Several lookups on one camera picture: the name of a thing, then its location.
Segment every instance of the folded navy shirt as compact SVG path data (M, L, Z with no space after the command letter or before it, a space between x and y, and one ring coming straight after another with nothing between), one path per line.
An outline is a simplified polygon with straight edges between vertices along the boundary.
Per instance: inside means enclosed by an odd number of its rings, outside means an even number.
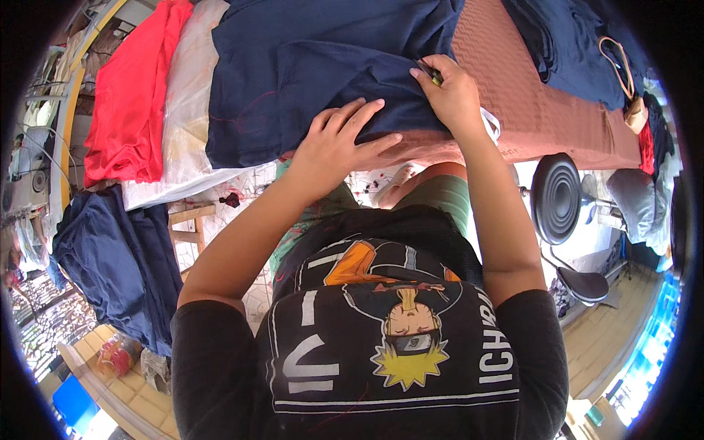
M634 86L643 94L647 60L622 21L609 23L616 12L607 0L502 0L520 32L545 84L608 110L623 108L626 97L609 61L599 51L604 35L621 43L629 59ZM621 66L620 52L604 42L604 52ZM626 82L625 71L620 75Z
M183 287L166 204L125 211L122 187L76 194L54 236L54 258L110 324L171 356L169 321Z
M463 0L232 1L213 42L206 153L243 168L295 149L323 109L384 98L361 136L447 128L408 74L448 54Z

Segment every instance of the beige bag strap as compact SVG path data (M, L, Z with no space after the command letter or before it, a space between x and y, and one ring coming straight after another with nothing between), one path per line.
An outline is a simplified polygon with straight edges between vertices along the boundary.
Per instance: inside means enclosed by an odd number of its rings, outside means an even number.
M608 40L612 42L613 44L616 44L616 47L621 51L621 56L623 57L623 66L624 69L626 70L626 78L628 79L628 87L623 83L623 80L621 80L621 75L618 73L618 67L616 67L616 63L613 62L611 58L609 58L605 53L604 50L601 48L601 44L605 41ZM623 46L615 41L614 39L611 39L609 37L600 37L599 41L599 51L601 52L602 55L606 57L607 60L609 60L609 63L611 63L612 66L614 66L614 70L616 71L616 78L618 78L618 82L621 83L621 88L623 91L626 93L626 96L628 96L629 100L632 100L634 95L636 94L635 87L633 85L633 76L631 76L631 68L628 66L628 58L626 57L626 52L623 50Z

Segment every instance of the scissors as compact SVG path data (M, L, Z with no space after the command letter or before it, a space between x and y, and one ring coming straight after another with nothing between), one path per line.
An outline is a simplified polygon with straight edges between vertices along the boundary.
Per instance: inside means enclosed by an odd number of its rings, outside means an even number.
M418 67L420 67L420 69L425 72L431 80L433 80L433 83L435 83L436 86L440 87L443 82L442 75L440 75L440 70L433 69L428 65L428 63L426 63L422 59L415 60L415 62L418 64Z

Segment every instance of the black stool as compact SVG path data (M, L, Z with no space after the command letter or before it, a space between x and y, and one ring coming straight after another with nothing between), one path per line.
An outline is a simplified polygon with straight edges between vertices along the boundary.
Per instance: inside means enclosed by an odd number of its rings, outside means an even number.
M587 306L606 299L609 284L602 274L577 272L553 252L553 245L567 241L577 227L581 207L595 200L582 190L572 159L565 153L544 156L533 174L531 189L520 187L520 191L523 197L530 195L531 219L536 232L550 244L550 254L564 267L547 259L542 249L541 257L557 270L558 279L567 291Z

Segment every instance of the pink textured mat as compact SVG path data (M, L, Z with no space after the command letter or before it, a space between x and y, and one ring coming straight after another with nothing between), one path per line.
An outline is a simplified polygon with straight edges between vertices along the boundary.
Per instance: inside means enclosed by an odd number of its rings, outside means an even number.
M621 111L544 85L501 0L467 0L453 41L459 64L477 80L482 106L501 122L498 147L508 163L565 152L580 170L638 168L638 137ZM406 161L462 163L443 134L414 130L367 169Z

